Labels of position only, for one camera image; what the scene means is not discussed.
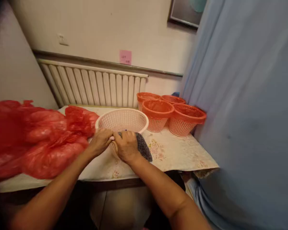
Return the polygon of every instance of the basket rim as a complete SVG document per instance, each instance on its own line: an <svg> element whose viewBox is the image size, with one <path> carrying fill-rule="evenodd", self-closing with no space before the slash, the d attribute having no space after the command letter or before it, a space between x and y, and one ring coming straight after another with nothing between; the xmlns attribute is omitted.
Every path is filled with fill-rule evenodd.
<svg viewBox="0 0 288 230"><path fill-rule="evenodd" d="M177 111L177 109L175 108L175 106L178 106L178 105L179 105L179 106L184 106L184 107L189 107L189 108L192 108L192 109L197 109L197 110L199 110L199 111L203 114L203 116L201 116L201 117L192 117L192 116L189 116L189 115L185 115L185 114ZM184 116L184 117L190 118L190 119L202 120L202 119L206 119L206 117L207 117L207 114L206 114L204 111L202 111L200 108L195 107L195 106L191 106L191 105L188 105L188 104L182 104L182 103L175 103L175 104L173 104L173 107L174 107L174 111L175 111L176 113L178 113L179 115L182 115L182 116Z"/></svg>
<svg viewBox="0 0 288 230"><path fill-rule="evenodd" d="M162 95L161 98L165 101L167 101L167 98L175 98L175 99L178 99L178 100L181 100L181 103L180 102L172 102L172 104L185 104L186 103L186 100L181 98L181 97L176 97L176 96L173 96L173 95Z"/></svg>
<svg viewBox="0 0 288 230"><path fill-rule="evenodd" d="M161 96L158 94L154 94L154 93L150 93L150 92L139 92L139 93L137 93L137 99L139 100L139 98L140 98L141 100L143 100L142 102L145 101L145 96L141 96L142 94L150 94L150 95L158 96L159 99L161 98Z"/></svg>
<svg viewBox="0 0 288 230"><path fill-rule="evenodd" d="M144 103L147 102L147 101L161 101L162 103L167 103L167 104L169 104L169 105L172 107L172 109L171 109L171 111L169 111L169 112L157 112L157 111L153 111L153 110L150 110L149 108L147 108L147 107L144 105ZM143 101L142 107L145 107L145 109L148 110L149 112L156 113L156 114L159 114L159 115L170 114L170 113L174 112L174 110L175 110L174 106L173 106L171 103L169 103L169 102L167 102L167 101L165 101L165 100L161 100L161 99L149 99L149 100L145 100L145 101Z"/></svg>
<svg viewBox="0 0 288 230"><path fill-rule="evenodd" d="M99 129L99 121L101 120L102 117L104 117L105 115L107 115L107 114L109 114L109 113L115 112L115 111L117 111L117 110L135 110L135 111L137 111L138 113L141 113L141 114L145 117L145 119L146 119L146 124L145 124L144 128L141 129L138 133L139 133L139 134L142 134L142 133L147 129L148 123L149 123L149 119L148 119L148 117L146 116L146 114L143 113L143 112L141 112L140 110L131 109L131 108L114 109L114 110L111 110L111 111L109 111L109 112L101 115L101 116L96 120L96 122L95 122L95 129L96 129L96 130Z"/></svg>

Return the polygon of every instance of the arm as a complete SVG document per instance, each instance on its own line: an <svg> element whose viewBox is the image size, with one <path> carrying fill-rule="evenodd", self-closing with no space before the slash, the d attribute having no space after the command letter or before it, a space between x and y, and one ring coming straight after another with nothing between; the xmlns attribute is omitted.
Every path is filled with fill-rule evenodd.
<svg viewBox="0 0 288 230"><path fill-rule="evenodd" d="M13 230L52 229L62 211L83 169L99 156L111 143L112 131L99 130L89 147L76 160L39 192L28 204L16 213L11 221Z"/></svg>
<svg viewBox="0 0 288 230"><path fill-rule="evenodd" d="M122 132L122 137L117 133L113 135L118 146L118 156L149 187L173 229L211 229L190 197L165 173L141 156L135 133Z"/></svg>

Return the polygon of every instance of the light blue curtain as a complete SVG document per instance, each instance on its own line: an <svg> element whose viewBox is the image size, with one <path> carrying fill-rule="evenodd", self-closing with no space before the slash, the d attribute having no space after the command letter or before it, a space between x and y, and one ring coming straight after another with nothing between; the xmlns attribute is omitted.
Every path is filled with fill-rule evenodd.
<svg viewBox="0 0 288 230"><path fill-rule="evenodd" d="M207 2L181 97L221 170L197 203L216 229L288 229L288 0Z"/></svg>

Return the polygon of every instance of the forearm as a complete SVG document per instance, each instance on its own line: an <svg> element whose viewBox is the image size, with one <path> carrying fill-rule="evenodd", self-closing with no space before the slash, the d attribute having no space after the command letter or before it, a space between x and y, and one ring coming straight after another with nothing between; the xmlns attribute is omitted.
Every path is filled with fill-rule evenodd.
<svg viewBox="0 0 288 230"><path fill-rule="evenodd" d="M64 210L80 173L92 159L86 152L79 155L15 215L11 221L11 229L52 229Z"/></svg>
<svg viewBox="0 0 288 230"><path fill-rule="evenodd" d="M173 229L210 229L194 201L165 173L143 157L130 167L151 190Z"/></svg>
<svg viewBox="0 0 288 230"><path fill-rule="evenodd" d="M187 199L186 193L179 185L143 157L137 159L130 167L149 187L167 218L171 217Z"/></svg>

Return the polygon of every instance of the radiator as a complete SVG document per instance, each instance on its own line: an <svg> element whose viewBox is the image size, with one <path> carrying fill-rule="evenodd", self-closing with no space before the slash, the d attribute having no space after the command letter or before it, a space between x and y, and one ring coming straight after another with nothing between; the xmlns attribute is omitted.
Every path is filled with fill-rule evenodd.
<svg viewBox="0 0 288 230"><path fill-rule="evenodd" d="M138 107L147 74L37 59L60 107L69 104Z"/></svg>

